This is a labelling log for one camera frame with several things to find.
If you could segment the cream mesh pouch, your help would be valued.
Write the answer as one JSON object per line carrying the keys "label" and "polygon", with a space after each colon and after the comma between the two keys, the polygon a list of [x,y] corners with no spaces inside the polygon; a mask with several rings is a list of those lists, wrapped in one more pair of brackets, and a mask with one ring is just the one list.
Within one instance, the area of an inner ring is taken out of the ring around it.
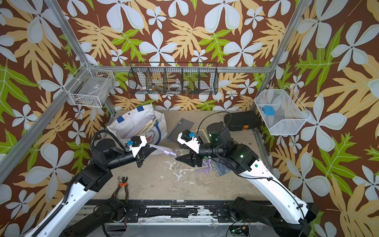
{"label": "cream mesh pouch", "polygon": [[150,119],[145,125],[142,126],[142,128],[138,132],[138,135],[139,136],[146,135],[146,133],[148,133],[154,127],[154,125],[156,124],[156,121],[157,121],[156,117],[153,117],[152,119]]}

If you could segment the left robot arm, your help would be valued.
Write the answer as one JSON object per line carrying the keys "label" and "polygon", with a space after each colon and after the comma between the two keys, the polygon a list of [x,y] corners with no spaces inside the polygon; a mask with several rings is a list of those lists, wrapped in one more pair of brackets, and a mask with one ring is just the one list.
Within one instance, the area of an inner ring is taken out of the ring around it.
{"label": "left robot arm", "polygon": [[130,163],[141,167],[156,150],[147,144],[145,136],[134,136],[130,141],[121,143],[108,130],[100,130],[94,136],[102,133],[109,134],[110,138],[97,143],[91,141],[89,165],[71,179],[63,199],[27,236],[58,237],[81,208],[112,178],[113,169]]}

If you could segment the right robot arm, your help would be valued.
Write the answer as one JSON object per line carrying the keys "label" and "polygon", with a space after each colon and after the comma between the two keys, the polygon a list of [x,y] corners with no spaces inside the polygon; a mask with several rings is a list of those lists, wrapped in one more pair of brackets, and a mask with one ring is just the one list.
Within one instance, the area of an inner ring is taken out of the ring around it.
{"label": "right robot arm", "polygon": [[260,222],[274,229],[280,237],[307,237],[318,206],[305,202],[290,192],[247,145],[236,143],[222,122],[206,129],[209,142],[204,143],[195,132],[184,130],[177,141],[189,153],[176,158],[192,167],[201,167],[204,159],[221,163],[238,177],[252,183],[270,202],[260,204],[237,197],[229,206],[235,222]]}

